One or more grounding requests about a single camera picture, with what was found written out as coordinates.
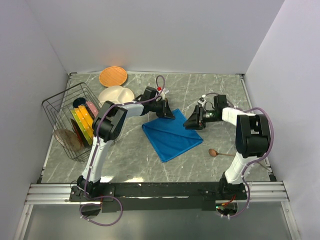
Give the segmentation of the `blue cloth napkin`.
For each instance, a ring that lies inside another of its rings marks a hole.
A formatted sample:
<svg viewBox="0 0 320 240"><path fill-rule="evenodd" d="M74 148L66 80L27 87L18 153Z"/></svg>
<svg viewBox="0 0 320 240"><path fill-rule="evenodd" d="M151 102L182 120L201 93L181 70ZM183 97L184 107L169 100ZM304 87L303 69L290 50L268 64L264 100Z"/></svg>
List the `blue cloth napkin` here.
<svg viewBox="0 0 320 240"><path fill-rule="evenodd" d="M195 130L183 127L187 120L180 109L173 111L175 119L157 118L141 127L161 162L166 163L202 144L203 139Z"/></svg>

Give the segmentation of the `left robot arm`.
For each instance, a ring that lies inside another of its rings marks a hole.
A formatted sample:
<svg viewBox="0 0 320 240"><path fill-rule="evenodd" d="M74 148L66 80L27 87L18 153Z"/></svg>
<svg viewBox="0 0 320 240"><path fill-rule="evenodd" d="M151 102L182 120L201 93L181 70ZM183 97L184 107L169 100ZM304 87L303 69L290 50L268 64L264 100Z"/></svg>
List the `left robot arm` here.
<svg viewBox="0 0 320 240"><path fill-rule="evenodd" d="M131 117L153 112L158 118L174 120L168 100L153 87L146 87L138 98L125 103L106 101L93 121L93 143L82 174L77 179L81 195L88 201L99 196L102 167L111 144L120 135L124 123Z"/></svg>

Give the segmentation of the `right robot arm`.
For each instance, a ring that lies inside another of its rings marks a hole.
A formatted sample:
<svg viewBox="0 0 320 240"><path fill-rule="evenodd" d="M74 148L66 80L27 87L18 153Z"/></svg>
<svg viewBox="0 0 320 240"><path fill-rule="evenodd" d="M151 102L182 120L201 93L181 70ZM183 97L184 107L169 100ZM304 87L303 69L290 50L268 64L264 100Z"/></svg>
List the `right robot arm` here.
<svg viewBox="0 0 320 240"><path fill-rule="evenodd" d="M268 118L264 114L243 112L231 107L227 97L217 94L213 97L212 109L206 109L206 95L195 106L191 116L184 122L187 130L202 130L207 123L226 122L235 126L236 154L230 167L219 180L218 192L223 199L230 199L245 191L244 177L253 161L262 158L272 145Z"/></svg>

